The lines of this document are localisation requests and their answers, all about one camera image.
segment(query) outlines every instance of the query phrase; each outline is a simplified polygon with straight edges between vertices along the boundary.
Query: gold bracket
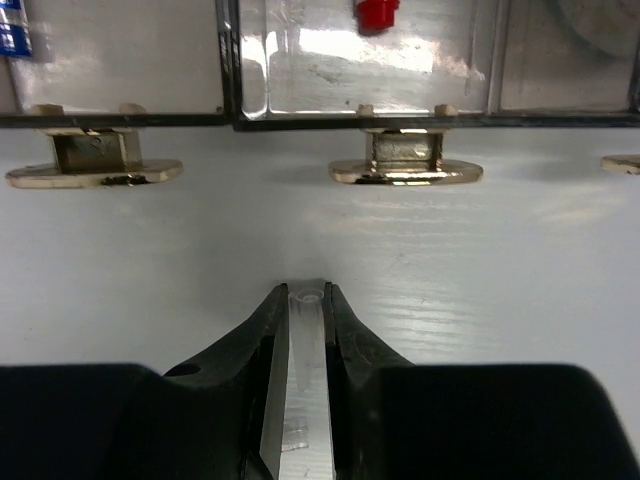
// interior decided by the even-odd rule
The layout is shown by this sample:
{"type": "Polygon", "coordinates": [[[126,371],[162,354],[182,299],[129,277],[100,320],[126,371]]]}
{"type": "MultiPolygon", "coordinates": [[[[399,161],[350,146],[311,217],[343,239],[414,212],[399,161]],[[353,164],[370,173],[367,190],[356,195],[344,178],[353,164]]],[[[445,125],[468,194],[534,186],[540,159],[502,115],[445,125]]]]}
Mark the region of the gold bracket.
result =
{"type": "MultiPolygon", "coordinates": [[[[122,105],[121,113],[144,113],[122,105]]],[[[59,105],[39,105],[39,115],[63,115],[59,105]]],[[[161,183],[182,172],[178,160],[142,160],[138,131],[131,128],[54,128],[42,130],[50,139],[54,163],[12,170],[5,175],[16,188],[98,188],[161,183]]]]}
{"type": "Polygon", "coordinates": [[[601,165],[609,172],[640,175],[640,155],[609,155],[602,158],[601,165]]]}
{"type": "MultiPolygon", "coordinates": [[[[373,115],[361,106],[360,115],[373,115]]],[[[457,115],[449,105],[438,105],[436,116],[457,115]]],[[[446,129],[366,130],[367,156],[362,161],[338,161],[329,166],[331,178],[349,185],[447,185],[477,182],[483,169],[473,163],[443,160],[446,129]]]]}

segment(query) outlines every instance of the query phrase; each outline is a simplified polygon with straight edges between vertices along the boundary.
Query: blue object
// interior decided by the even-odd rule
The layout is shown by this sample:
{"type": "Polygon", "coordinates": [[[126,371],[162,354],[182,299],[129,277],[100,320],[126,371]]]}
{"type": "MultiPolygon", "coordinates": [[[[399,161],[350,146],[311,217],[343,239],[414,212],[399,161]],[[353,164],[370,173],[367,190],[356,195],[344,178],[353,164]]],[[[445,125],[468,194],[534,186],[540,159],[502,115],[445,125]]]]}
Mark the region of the blue object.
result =
{"type": "Polygon", "coordinates": [[[0,0],[0,55],[30,57],[27,17],[20,0],[0,0]]]}

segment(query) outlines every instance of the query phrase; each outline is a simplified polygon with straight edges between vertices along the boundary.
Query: blue label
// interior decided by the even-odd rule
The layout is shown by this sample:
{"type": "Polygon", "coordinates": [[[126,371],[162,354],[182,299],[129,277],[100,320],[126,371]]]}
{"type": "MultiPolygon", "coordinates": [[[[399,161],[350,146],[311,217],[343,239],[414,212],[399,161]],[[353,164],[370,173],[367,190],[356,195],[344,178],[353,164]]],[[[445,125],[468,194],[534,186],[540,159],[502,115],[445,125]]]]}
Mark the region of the blue label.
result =
{"type": "Polygon", "coordinates": [[[0,23],[0,55],[30,57],[31,42],[24,27],[0,23]]]}
{"type": "Polygon", "coordinates": [[[0,8],[13,8],[20,10],[20,0],[0,0],[0,8]]]}

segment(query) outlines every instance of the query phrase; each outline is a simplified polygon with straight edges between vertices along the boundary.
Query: screw hole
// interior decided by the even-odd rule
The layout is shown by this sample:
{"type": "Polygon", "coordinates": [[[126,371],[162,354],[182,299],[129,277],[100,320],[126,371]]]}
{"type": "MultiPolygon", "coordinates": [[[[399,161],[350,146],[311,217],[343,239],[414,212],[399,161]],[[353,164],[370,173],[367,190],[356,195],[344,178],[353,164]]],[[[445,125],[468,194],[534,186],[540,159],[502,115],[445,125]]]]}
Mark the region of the screw hole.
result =
{"type": "Polygon", "coordinates": [[[199,366],[195,363],[183,363],[180,365],[176,365],[167,373],[164,374],[165,377],[184,377],[186,375],[193,375],[194,373],[198,373],[201,370],[199,366]]]}

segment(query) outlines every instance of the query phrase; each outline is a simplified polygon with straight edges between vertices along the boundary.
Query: black plastic part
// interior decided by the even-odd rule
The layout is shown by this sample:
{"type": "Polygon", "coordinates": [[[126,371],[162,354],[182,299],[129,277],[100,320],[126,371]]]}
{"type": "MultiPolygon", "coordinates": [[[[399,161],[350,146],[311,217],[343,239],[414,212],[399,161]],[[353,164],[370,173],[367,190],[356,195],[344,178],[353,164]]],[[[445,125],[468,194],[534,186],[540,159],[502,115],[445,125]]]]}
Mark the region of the black plastic part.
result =
{"type": "Polygon", "coordinates": [[[565,365],[413,367],[328,283],[323,312],[339,479],[639,479],[611,404],[565,365]]]}
{"type": "Polygon", "coordinates": [[[277,477],[288,289],[163,378],[136,365],[0,369],[6,479],[277,477]]]}
{"type": "Polygon", "coordinates": [[[631,105],[632,112],[640,111],[640,35],[638,36],[636,58],[631,75],[631,84],[629,86],[629,104],[631,105]]]}
{"type": "Polygon", "coordinates": [[[242,114],[234,121],[237,131],[340,130],[383,128],[638,128],[640,114],[462,114],[456,117],[325,117],[249,120],[242,114]]]}
{"type": "Polygon", "coordinates": [[[0,128],[218,127],[225,114],[0,115],[0,128]]]}

